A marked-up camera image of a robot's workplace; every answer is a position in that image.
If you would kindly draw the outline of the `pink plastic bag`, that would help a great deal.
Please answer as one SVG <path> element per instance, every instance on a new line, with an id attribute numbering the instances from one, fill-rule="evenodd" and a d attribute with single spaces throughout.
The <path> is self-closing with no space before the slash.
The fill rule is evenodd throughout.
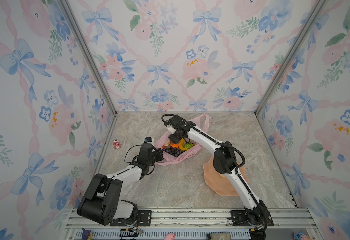
<path id="1" fill-rule="evenodd" d="M 201 127 L 201 119 L 205 117 L 205 122 L 203 127 L 201 128 L 204 132 L 208 132 L 209 127 L 210 127 L 210 117 L 207 114 L 202 114 L 199 117 L 196 117 L 194 119 L 191 119 L 191 122 L 195 123 L 197 127 Z M 161 149 L 169 140 L 169 136 L 171 135 L 170 131 L 166 131 L 165 134 L 159 139 L 155 140 L 154 146 L 157 149 Z M 196 155 L 203 146 L 200 144 L 197 144 L 195 141 L 191 140 L 192 143 L 194 143 L 194 146 L 187 151 L 181 153 L 178 157 L 175 157 L 173 155 L 170 155 L 166 152 L 163 153 L 164 160 L 157 162 L 158 165 L 160 166 L 170 166 L 170 165 L 177 165 L 183 162 L 184 160 L 193 157 Z"/>

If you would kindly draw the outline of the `fake green round fruit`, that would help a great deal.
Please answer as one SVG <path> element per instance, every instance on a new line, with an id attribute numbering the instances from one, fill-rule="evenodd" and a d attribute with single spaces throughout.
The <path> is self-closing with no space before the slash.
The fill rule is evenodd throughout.
<path id="1" fill-rule="evenodd" d="M 191 149 L 194 145 L 195 145 L 195 144 L 192 143 L 192 142 L 185 143 L 185 144 L 184 144 L 184 148 L 187 149 L 187 150 L 189 150 L 189 149 Z"/>

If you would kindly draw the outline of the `peach scalloped plastic bowl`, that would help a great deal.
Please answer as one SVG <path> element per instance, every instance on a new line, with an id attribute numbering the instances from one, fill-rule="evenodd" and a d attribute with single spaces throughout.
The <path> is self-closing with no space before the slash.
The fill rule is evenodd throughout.
<path id="1" fill-rule="evenodd" d="M 235 190 L 230 181 L 224 176 L 219 174 L 214 166 L 214 157 L 211 156 L 210 160 L 203 165 L 204 179 L 206 184 L 218 195 L 224 197 L 237 197 L 238 192 Z"/>

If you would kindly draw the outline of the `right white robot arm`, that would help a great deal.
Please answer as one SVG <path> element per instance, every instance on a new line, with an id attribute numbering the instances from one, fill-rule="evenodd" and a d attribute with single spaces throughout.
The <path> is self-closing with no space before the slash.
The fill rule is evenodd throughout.
<path id="1" fill-rule="evenodd" d="M 269 211 L 240 172 L 240 168 L 246 163 L 244 155 L 230 142 L 222 142 L 211 137 L 195 123 L 187 121 L 179 115 L 164 114 L 161 116 L 161 120 L 177 140 L 192 140 L 213 155 L 214 169 L 228 179 L 244 204 L 247 216 L 245 221 L 254 227 L 254 232 L 265 231 L 268 227 Z"/>

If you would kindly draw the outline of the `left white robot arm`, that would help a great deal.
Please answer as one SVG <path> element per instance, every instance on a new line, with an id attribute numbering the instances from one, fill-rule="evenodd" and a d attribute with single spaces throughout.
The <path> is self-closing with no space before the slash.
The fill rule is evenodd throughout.
<path id="1" fill-rule="evenodd" d="M 96 174 L 92 178 L 77 208 L 77 214 L 103 226 L 112 225 L 113 222 L 126 226 L 137 224 L 138 206 L 122 200 L 121 192 L 149 175 L 150 168 L 162 160 L 162 149 L 157 149 L 151 143 L 143 143 L 139 154 L 125 169 L 109 175 Z"/>

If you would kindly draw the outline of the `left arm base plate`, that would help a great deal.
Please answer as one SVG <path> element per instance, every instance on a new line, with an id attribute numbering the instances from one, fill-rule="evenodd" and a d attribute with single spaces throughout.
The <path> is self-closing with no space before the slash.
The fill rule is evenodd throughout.
<path id="1" fill-rule="evenodd" d="M 152 220 L 151 210 L 137 210 L 128 219 L 116 219 L 110 222 L 112 227 L 149 227 Z"/>

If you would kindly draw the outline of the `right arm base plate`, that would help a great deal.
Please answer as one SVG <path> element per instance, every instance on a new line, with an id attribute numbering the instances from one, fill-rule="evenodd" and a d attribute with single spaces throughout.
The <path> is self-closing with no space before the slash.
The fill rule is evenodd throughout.
<path id="1" fill-rule="evenodd" d="M 274 226 L 273 218 L 269 211 L 263 213 L 255 213 L 254 211 L 246 210 L 232 210 L 230 211 L 230 217 L 228 222 L 232 226 L 246 226 L 246 227 L 259 227 L 263 226 L 264 223 L 268 227 Z"/>

